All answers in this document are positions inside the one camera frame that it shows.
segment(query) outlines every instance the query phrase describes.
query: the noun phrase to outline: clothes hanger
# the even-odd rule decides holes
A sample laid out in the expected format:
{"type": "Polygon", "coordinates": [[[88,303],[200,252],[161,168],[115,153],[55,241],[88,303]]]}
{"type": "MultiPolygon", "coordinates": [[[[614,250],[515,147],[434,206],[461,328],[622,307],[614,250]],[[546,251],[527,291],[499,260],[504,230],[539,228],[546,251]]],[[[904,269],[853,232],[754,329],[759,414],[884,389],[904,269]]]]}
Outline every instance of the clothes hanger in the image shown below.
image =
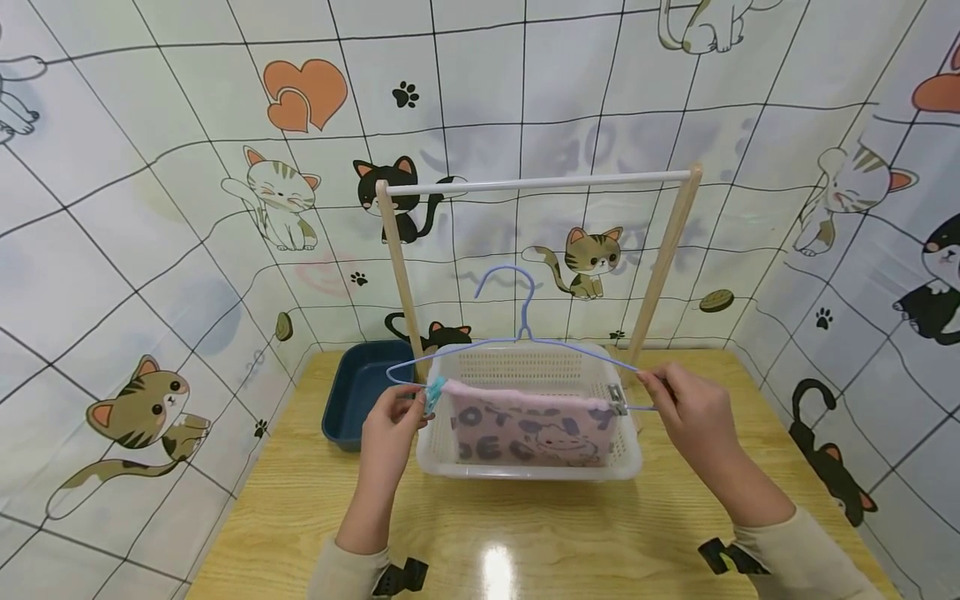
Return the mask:
{"type": "MultiPolygon", "coordinates": [[[[440,356],[447,356],[448,354],[456,354],[457,352],[462,352],[462,351],[464,351],[464,350],[468,350],[468,349],[471,349],[471,348],[477,348],[477,347],[480,347],[480,346],[484,346],[484,345],[486,345],[486,344],[503,344],[503,343],[519,342],[519,341],[522,340],[522,338],[523,338],[523,333],[524,333],[524,332],[526,332],[527,338],[528,338],[531,342],[533,342],[534,344],[546,344],[546,345],[548,345],[548,346],[561,346],[561,347],[564,347],[564,348],[569,348],[569,349],[571,349],[571,350],[574,350],[575,352],[579,352],[579,353],[581,353],[581,354],[586,354],[586,355],[588,355],[588,356],[592,356],[593,358],[598,358],[598,359],[600,359],[600,360],[602,360],[602,361],[605,361],[605,362],[614,364],[614,365],[616,365],[617,367],[621,367],[621,368],[626,369],[626,370],[628,370],[628,371],[630,371],[630,372],[639,372],[639,371],[640,371],[640,369],[638,369],[637,367],[634,367],[634,366],[632,366],[632,365],[628,365],[628,364],[626,364],[626,363],[621,363],[621,362],[618,361],[618,360],[614,360],[614,359],[610,358],[610,356],[604,356],[604,355],[602,355],[602,354],[598,354],[598,353],[596,353],[596,352],[590,351],[590,350],[588,350],[588,349],[586,349],[586,348],[577,348],[577,347],[575,347],[575,346],[572,346],[571,344],[568,344],[568,343],[566,343],[566,342],[562,342],[562,341],[560,341],[560,340],[544,340],[544,339],[541,339],[541,338],[538,338],[538,337],[534,336],[533,330],[530,328],[530,325],[527,323],[527,309],[530,307],[530,302],[531,302],[531,300],[533,300],[533,298],[534,298],[535,282],[534,282],[533,276],[531,276],[530,273],[528,273],[525,269],[522,269],[522,268],[517,267],[517,266],[515,266],[515,265],[500,265],[499,267],[491,267],[491,268],[489,268],[489,269],[487,270],[487,272],[484,273],[483,277],[480,279],[480,283],[477,284],[477,291],[476,291],[476,293],[473,294],[473,298],[474,298],[475,300],[480,297],[480,292],[483,290],[483,286],[484,286],[484,284],[487,282],[487,277],[489,277],[492,273],[494,273],[494,272],[496,272],[496,271],[499,271],[499,270],[501,270],[501,269],[511,269],[511,270],[513,270],[513,271],[516,271],[516,272],[522,274],[523,276],[525,276],[525,277],[527,278],[527,284],[528,284],[528,285],[527,285],[527,298],[526,298],[526,300],[523,301],[523,304],[520,306],[520,329],[516,332],[516,336],[515,336],[515,337],[513,337],[513,338],[493,338],[493,339],[490,339],[490,340],[481,340],[480,342],[474,342],[474,343],[472,343],[472,344],[467,344],[467,345],[465,345],[465,346],[457,345],[456,348],[452,348],[452,349],[447,350],[447,351],[439,350],[439,351],[435,352],[434,354],[431,354],[430,356],[423,356],[422,358],[415,358],[414,360],[408,360],[408,361],[406,361],[406,362],[404,362],[404,363],[399,363],[398,365],[393,365],[392,367],[390,367],[390,368],[387,369],[387,378],[390,379],[391,381],[393,381],[394,383],[406,384],[406,385],[415,385],[415,386],[418,386],[418,387],[421,387],[421,388],[428,388],[428,389],[429,389],[431,386],[426,386],[426,385],[423,385],[422,383],[416,383],[416,382],[413,382],[413,381],[401,381],[401,380],[395,378],[395,377],[392,375],[392,371],[393,371],[394,369],[399,369],[400,367],[408,367],[408,366],[410,366],[410,365],[414,365],[414,364],[416,364],[416,363],[418,363],[418,362],[420,362],[420,361],[430,360],[430,359],[433,359],[433,358],[438,358],[438,357],[440,357],[440,356]]],[[[611,388],[611,389],[610,389],[611,396],[613,397],[613,403],[614,403],[614,404],[618,404],[621,408],[624,408],[624,409],[627,409],[627,410],[646,410],[646,411],[655,411],[655,410],[657,410],[657,409],[656,409],[655,407],[653,407],[653,406],[627,406],[627,405],[626,405],[626,400],[625,400],[623,394],[620,392],[619,386],[610,386],[610,388],[611,388]]]]}

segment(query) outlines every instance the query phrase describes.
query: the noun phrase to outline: black strap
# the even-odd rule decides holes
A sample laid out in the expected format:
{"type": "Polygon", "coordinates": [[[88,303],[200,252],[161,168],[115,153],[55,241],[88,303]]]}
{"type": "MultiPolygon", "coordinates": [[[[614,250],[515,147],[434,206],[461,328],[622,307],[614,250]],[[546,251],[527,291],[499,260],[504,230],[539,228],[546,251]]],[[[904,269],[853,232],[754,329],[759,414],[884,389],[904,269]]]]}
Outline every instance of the black strap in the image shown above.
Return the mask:
{"type": "Polygon", "coordinates": [[[700,556],[704,557],[710,570],[716,575],[723,575],[731,567],[744,575],[770,574],[770,571],[765,569],[754,557],[747,554],[743,548],[736,544],[726,545],[719,538],[701,544],[697,551],[700,552],[700,556]]]}
{"type": "Polygon", "coordinates": [[[403,568],[391,564],[384,571],[376,588],[373,589],[375,597],[395,596],[405,589],[410,591],[420,591],[423,589],[423,582],[426,580],[426,570],[429,568],[427,563],[421,563],[417,559],[408,558],[403,568]]]}

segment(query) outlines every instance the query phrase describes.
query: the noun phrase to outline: drying rack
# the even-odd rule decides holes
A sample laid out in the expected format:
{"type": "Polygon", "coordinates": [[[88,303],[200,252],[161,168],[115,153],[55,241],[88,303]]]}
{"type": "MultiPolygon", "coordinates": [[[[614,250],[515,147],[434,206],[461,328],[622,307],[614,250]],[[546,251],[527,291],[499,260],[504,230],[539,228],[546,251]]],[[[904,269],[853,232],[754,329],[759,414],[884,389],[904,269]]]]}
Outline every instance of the drying rack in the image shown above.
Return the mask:
{"type": "MultiPolygon", "coordinates": [[[[413,295],[410,292],[410,281],[407,278],[407,269],[403,261],[403,248],[400,244],[400,236],[396,229],[396,216],[394,214],[394,203],[390,200],[393,196],[413,196],[420,194],[452,194],[457,192],[478,192],[493,190],[510,189],[544,189],[550,187],[568,187],[582,185],[609,185],[618,183],[659,183],[668,181],[679,181],[680,188],[677,190],[677,199],[670,211],[670,218],[667,221],[666,230],[660,242],[660,251],[657,254],[657,261],[654,263],[653,273],[650,277],[650,283],[646,292],[643,294],[643,301],[640,304],[640,313],[636,317],[634,332],[630,337],[630,344],[627,350],[626,363],[628,365],[637,365],[640,348],[646,340],[647,332],[650,329],[650,323],[654,318],[654,311],[657,310],[657,303],[660,301],[660,294],[663,291],[663,284],[666,282],[670,271],[670,265],[673,262],[674,254],[677,251],[677,245],[680,243],[681,233],[684,231],[686,219],[690,214],[690,208],[697,196],[697,190],[700,187],[700,179],[703,175],[703,167],[699,162],[694,162],[686,170],[682,171],[657,171],[649,173],[624,173],[619,175],[588,175],[576,177],[557,177],[528,180],[505,180],[505,181],[463,181],[453,183],[429,183],[423,185],[390,185],[385,180],[379,180],[376,183],[376,199],[380,207],[380,215],[383,219],[383,230],[387,236],[387,247],[390,251],[390,261],[394,267],[394,276],[396,277],[396,288],[400,295],[400,304],[403,307],[403,316],[407,324],[407,333],[410,337],[410,346],[414,352],[415,359],[423,358],[423,347],[420,343],[420,328],[417,325],[417,313],[414,306],[413,295]]],[[[417,378],[420,381],[426,380],[426,365],[423,361],[416,365],[417,378]]]]}

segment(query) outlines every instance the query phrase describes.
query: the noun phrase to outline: sleeve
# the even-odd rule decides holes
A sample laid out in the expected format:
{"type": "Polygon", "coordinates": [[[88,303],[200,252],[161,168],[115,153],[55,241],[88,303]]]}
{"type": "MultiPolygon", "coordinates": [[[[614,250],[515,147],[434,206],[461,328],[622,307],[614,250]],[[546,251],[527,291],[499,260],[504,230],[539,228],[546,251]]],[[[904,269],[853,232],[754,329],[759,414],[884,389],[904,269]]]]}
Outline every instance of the sleeve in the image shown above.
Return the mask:
{"type": "Polygon", "coordinates": [[[370,556],[350,554],[328,538],[307,586],[307,600],[370,600],[388,566],[386,549],[370,556]]]}
{"type": "Polygon", "coordinates": [[[733,527],[734,544],[769,575],[749,575],[759,600],[883,600],[820,523],[804,509],[779,525],[733,527]]]}

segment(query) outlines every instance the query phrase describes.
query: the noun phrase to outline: metal clip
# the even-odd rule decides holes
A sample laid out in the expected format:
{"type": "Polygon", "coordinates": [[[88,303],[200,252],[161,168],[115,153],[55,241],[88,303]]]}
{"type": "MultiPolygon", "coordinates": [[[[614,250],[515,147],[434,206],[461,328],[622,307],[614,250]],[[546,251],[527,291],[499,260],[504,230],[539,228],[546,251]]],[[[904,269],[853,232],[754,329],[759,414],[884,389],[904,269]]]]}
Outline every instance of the metal clip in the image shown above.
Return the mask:
{"type": "Polygon", "coordinates": [[[607,391],[610,392],[613,413],[618,417],[626,417],[627,399],[623,395],[623,390],[621,390],[618,385],[608,385],[607,391]]]}

